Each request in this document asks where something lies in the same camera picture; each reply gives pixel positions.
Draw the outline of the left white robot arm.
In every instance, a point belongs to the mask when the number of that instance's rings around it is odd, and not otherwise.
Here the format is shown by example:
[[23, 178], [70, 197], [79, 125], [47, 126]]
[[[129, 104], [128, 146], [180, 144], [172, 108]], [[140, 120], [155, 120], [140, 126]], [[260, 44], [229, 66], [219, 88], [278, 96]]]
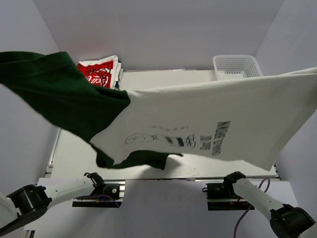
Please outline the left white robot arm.
[[85, 173], [76, 181], [59, 186], [27, 185], [0, 195], [0, 235], [11, 233], [42, 217], [50, 208], [74, 198], [102, 192], [105, 182], [98, 173]]

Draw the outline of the white green raglan t-shirt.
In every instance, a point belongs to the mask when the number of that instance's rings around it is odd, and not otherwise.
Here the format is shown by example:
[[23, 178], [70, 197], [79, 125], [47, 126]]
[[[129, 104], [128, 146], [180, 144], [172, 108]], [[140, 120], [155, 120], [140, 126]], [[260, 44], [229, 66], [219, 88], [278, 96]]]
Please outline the white green raglan t-shirt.
[[169, 155], [245, 161], [270, 170], [317, 109], [317, 70], [151, 90], [93, 85], [65, 52], [2, 52], [0, 82], [51, 124], [96, 151], [100, 168]]

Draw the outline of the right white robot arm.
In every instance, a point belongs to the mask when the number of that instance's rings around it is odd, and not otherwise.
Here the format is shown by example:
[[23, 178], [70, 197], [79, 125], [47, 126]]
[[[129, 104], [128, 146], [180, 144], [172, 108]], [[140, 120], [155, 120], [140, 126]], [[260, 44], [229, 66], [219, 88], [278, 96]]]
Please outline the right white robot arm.
[[282, 203], [252, 184], [241, 172], [233, 172], [223, 181], [224, 188], [254, 206], [269, 221], [278, 238], [315, 238], [316, 221], [302, 208]]

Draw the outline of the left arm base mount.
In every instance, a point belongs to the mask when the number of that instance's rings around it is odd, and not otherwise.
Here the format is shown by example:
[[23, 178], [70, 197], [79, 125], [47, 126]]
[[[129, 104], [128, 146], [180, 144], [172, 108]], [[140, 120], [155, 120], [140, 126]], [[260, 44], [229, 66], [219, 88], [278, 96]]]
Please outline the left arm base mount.
[[72, 207], [119, 208], [125, 192], [125, 181], [105, 181], [105, 186], [92, 195], [73, 199]]

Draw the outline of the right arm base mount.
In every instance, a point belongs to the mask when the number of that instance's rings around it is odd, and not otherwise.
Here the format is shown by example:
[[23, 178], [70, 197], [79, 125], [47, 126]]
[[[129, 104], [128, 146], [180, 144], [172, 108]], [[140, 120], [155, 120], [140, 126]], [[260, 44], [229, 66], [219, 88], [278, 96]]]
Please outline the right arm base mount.
[[250, 206], [246, 200], [231, 193], [222, 183], [206, 183], [202, 189], [206, 194], [209, 211], [246, 211]]

